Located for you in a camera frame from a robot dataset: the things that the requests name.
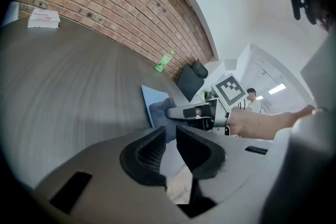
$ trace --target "red brick wall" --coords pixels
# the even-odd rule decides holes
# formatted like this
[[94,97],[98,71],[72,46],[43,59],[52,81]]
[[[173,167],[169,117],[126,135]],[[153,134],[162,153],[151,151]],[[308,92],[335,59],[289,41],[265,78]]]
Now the red brick wall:
[[158,63],[173,49],[166,67],[176,79],[182,67],[213,53],[204,29],[185,0],[15,0],[20,17],[34,7],[59,11],[60,15],[88,26]]

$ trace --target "plastic bottle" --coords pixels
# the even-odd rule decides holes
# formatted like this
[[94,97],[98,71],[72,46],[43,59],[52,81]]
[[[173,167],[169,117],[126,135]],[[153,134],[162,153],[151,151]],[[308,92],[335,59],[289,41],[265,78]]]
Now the plastic bottle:
[[169,54],[162,57],[161,61],[156,65],[155,69],[158,72],[162,72],[166,64],[173,58],[174,51],[171,50]]

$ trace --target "person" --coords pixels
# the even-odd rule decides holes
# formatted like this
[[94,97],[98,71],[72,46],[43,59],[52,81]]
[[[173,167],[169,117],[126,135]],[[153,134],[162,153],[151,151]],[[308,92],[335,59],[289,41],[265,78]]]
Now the person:
[[248,97],[247,100],[251,101],[250,104],[247,106],[247,110],[261,113],[261,103],[257,100],[257,92],[254,88],[247,89]]
[[[310,23],[319,22],[327,32],[334,23],[334,12],[328,0],[304,0],[305,12]],[[281,129],[293,127],[295,122],[315,109],[313,105],[307,105],[298,112],[285,112],[276,115],[265,115],[248,110],[233,109],[227,121],[230,134],[245,138],[273,140]]]

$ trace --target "blue paper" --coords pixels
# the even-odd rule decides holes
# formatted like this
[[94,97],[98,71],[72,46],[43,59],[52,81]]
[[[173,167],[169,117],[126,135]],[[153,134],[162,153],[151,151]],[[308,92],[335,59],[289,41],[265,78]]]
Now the blue paper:
[[147,113],[148,113],[148,116],[149,116],[149,120],[151,121],[151,126],[155,127],[154,123],[153,123],[153,120],[152,120],[151,112],[149,110],[149,106],[153,103],[158,103],[158,102],[164,101],[166,98],[169,97],[169,95],[166,92],[156,91],[156,90],[151,89],[149,87],[146,87],[144,85],[141,86],[141,90],[142,90],[143,99],[145,101],[145,105],[146,105]]

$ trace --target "gray table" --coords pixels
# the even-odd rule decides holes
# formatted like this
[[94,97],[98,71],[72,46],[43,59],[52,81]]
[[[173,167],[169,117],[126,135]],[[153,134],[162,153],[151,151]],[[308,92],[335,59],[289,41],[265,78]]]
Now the gray table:
[[[32,187],[85,147],[149,128],[142,84],[188,104],[154,63],[65,18],[59,29],[11,23],[0,45],[1,143],[14,174]],[[175,145],[162,161],[166,176],[183,165]]]

